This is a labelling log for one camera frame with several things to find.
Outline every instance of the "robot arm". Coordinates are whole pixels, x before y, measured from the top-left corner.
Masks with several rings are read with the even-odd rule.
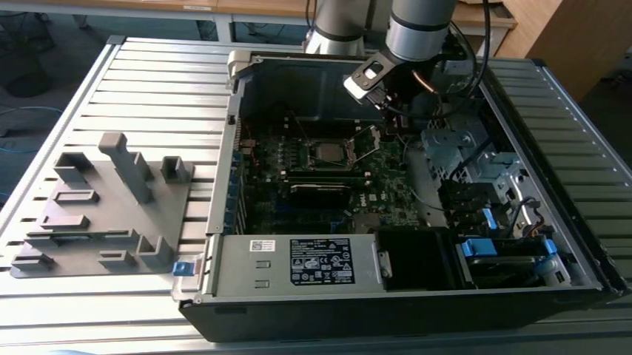
[[[462,47],[450,47],[449,24],[455,2],[393,0],[386,48],[345,80],[345,88],[358,101],[385,109],[394,101],[409,104],[422,91],[434,93],[426,79],[437,62],[446,56],[465,58]]]

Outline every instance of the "desk leg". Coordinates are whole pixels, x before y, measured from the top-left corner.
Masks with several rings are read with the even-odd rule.
[[[232,26],[232,17],[230,14],[214,14],[215,25],[218,26],[218,40],[222,43],[232,43],[235,38],[235,27]]]
[[[72,19],[75,20],[75,24],[77,24],[79,28],[88,27],[88,16],[87,15],[72,15]]]
[[[490,34],[490,56],[496,56],[496,52],[501,47],[502,40],[505,39],[506,33],[509,29],[506,27],[492,27],[492,34]],[[478,49],[478,53],[476,54],[478,57],[482,57],[485,50],[485,46],[481,46]]]

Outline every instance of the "wooden desk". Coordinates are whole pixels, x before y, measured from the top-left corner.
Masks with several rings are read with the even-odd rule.
[[[218,6],[218,0],[172,0],[172,1],[143,1],[143,0],[3,0],[0,9],[7,9],[7,3],[23,4],[21,11],[27,11],[25,6],[31,6],[31,11],[40,11],[41,5],[105,7],[113,9],[132,10],[163,10],[163,11],[211,11]]]
[[[220,42],[234,39],[232,23],[255,22],[264,24],[304,25],[306,0],[0,0],[0,10],[71,15],[119,16],[141,18],[176,18],[214,21],[218,25]],[[375,25],[387,23],[390,1],[377,0]],[[466,35],[482,36],[482,7],[458,3],[454,22]],[[490,52],[496,50],[516,20],[492,15]]]

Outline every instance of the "floor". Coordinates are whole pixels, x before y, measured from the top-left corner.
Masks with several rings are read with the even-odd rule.
[[[89,16],[89,28],[79,30],[69,15],[49,14],[48,30],[56,47],[40,54],[40,62],[53,86],[33,98],[15,98],[0,87],[0,112],[7,107],[47,106],[63,109],[81,83],[85,73],[111,35],[199,40],[195,21],[148,18]],[[304,40],[304,26],[256,24],[258,35],[248,35],[236,24],[236,40],[252,43],[294,44]],[[218,40],[214,24],[203,26],[211,40]],[[37,149],[56,123],[53,112],[15,111],[0,115],[0,148],[29,151]],[[0,206],[21,178],[35,153],[0,151]]]
[[[195,21],[162,20],[145,18],[112,18],[89,16],[89,28],[79,30],[68,15],[49,15],[48,29],[56,47],[41,54],[40,60],[53,81],[52,89],[35,98],[17,99],[0,88],[0,112],[3,105],[12,107],[49,106],[63,109],[72,98],[81,79],[92,66],[93,60],[109,35],[199,40]],[[216,39],[214,25],[206,24],[203,30],[211,39]],[[258,35],[248,35],[244,25],[236,24],[236,40],[275,44],[299,44],[304,39],[303,26],[258,24]],[[608,84],[600,84],[582,102],[588,116],[605,134],[620,155],[632,165],[632,84],[624,84],[612,90]],[[0,134],[8,129],[9,134],[0,136],[0,148],[15,150],[36,149],[55,125],[53,112],[16,111],[0,115]],[[28,167],[35,153],[9,154],[0,152],[0,205],[7,199]]]

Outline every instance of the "table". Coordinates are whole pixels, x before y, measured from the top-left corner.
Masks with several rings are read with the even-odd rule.
[[[0,0],[0,9],[87,16],[214,21],[218,26],[218,38],[223,43],[234,42],[234,22],[304,25],[304,0]],[[466,35],[482,36],[484,18],[480,5],[458,3],[453,19]],[[85,17],[75,17],[75,20],[79,26],[85,25]],[[513,18],[492,14],[492,54],[516,25]]]
[[[179,155],[196,165],[178,254],[192,255],[203,250],[216,142],[226,119],[228,53],[234,49],[287,51],[287,46],[268,44],[113,39],[95,61],[0,211],[0,354],[41,354],[59,349],[96,354],[341,354],[345,351],[386,354],[397,349],[398,354],[418,354],[419,348],[441,348],[426,352],[439,355],[458,351],[477,354],[522,351],[524,354],[558,355],[560,351],[596,353],[605,346],[609,349],[631,346],[629,297],[610,306],[566,312],[508,331],[218,344],[207,342],[182,317],[170,295],[172,277],[168,274],[13,279],[8,272],[11,259],[21,248],[24,230],[29,230],[32,219],[39,217],[43,198],[49,196],[55,186],[51,180],[56,178],[51,168],[55,159],[60,152],[81,151],[99,156],[95,138],[105,131],[125,132],[128,145],[141,152],[147,161],[163,155]],[[291,50],[300,52],[298,46]],[[516,83],[514,77],[524,77],[512,61],[493,60],[490,67],[508,84]],[[578,132],[568,129],[585,117],[562,118],[558,111],[549,113],[550,109],[528,106],[533,95],[557,95],[557,91],[541,89],[545,83],[538,81],[534,87],[514,84],[508,93],[514,100],[522,100],[526,110],[540,113],[528,121],[542,141],[554,140],[558,132],[566,133],[557,138],[564,140],[569,133],[581,134],[581,129]],[[569,160],[569,156],[562,158],[564,166],[574,168],[581,163],[578,159]],[[582,174],[569,172],[582,178]],[[629,278],[629,243],[622,239],[629,234],[629,226],[616,223],[613,228],[621,238],[610,235],[606,247],[610,252],[618,249],[622,259],[616,262],[622,276]]]

